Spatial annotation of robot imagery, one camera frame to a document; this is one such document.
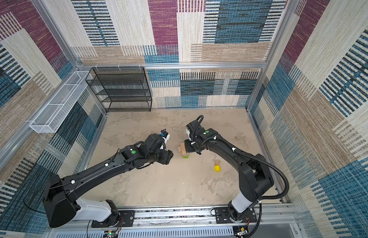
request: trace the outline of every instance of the stained concrete surface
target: stained concrete surface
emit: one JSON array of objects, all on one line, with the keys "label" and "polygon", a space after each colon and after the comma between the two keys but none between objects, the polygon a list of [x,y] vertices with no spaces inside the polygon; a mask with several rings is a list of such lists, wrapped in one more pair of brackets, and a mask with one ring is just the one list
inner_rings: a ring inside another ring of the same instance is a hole
[{"label": "stained concrete surface", "polygon": [[[118,148],[145,140],[167,129],[167,149],[174,153],[168,165],[154,163],[115,176],[91,189],[85,199],[111,199],[117,206],[227,204],[239,192],[237,171],[219,155],[204,150],[183,159],[177,148],[188,138],[186,125],[204,115],[201,125],[213,128],[222,137],[251,154],[261,153],[247,113],[242,108],[191,110],[156,109],[152,112],[112,112],[94,151],[89,167],[114,155]],[[220,159],[221,171],[214,171]],[[266,195],[276,195],[271,188]]]}]

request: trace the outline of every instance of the wooden block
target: wooden block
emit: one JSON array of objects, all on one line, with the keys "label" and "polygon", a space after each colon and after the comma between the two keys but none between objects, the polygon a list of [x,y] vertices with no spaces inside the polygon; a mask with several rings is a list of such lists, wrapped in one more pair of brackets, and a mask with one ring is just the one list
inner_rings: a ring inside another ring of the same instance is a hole
[{"label": "wooden block", "polygon": [[183,156],[188,155],[188,153],[185,150],[185,144],[184,144],[184,142],[180,143],[180,147],[181,147],[181,154]]}]

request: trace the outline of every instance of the black wire mesh shelf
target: black wire mesh shelf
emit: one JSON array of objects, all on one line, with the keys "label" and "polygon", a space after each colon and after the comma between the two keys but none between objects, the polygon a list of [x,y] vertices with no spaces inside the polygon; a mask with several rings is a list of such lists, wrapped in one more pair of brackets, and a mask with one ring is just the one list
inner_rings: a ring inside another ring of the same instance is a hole
[{"label": "black wire mesh shelf", "polygon": [[143,67],[91,68],[86,82],[106,112],[151,111],[152,97]]}]

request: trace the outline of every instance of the patchwork carpet wall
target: patchwork carpet wall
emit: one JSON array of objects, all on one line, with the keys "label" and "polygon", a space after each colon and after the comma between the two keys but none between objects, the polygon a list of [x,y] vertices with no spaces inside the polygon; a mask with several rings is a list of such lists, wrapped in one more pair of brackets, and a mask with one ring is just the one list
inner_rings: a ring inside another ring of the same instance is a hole
[{"label": "patchwork carpet wall", "polygon": [[264,61],[286,0],[45,0],[83,64]]},{"label": "patchwork carpet wall", "polygon": [[261,69],[146,70],[154,108],[245,107]]},{"label": "patchwork carpet wall", "polygon": [[0,149],[71,69],[30,0],[0,0]]},{"label": "patchwork carpet wall", "polygon": [[301,0],[251,109],[309,237],[368,237],[368,0]]},{"label": "patchwork carpet wall", "polygon": [[[52,175],[78,172],[102,116],[85,90],[55,134],[32,132],[0,171],[0,237],[41,237],[47,217],[26,208],[23,197],[44,188]],[[31,207],[44,212],[41,196],[39,192],[34,197]]]}]

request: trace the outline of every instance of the mesh shelf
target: mesh shelf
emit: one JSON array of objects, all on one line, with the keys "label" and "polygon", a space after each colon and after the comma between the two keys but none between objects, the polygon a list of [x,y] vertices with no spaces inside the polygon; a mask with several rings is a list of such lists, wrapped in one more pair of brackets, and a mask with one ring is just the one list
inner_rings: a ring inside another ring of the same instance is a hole
[{"label": "mesh shelf", "polygon": [[106,112],[151,111],[152,97],[143,67],[92,68],[86,79]]},{"label": "mesh shelf", "polygon": [[89,71],[76,71],[29,125],[37,133],[55,133],[86,88]]}]

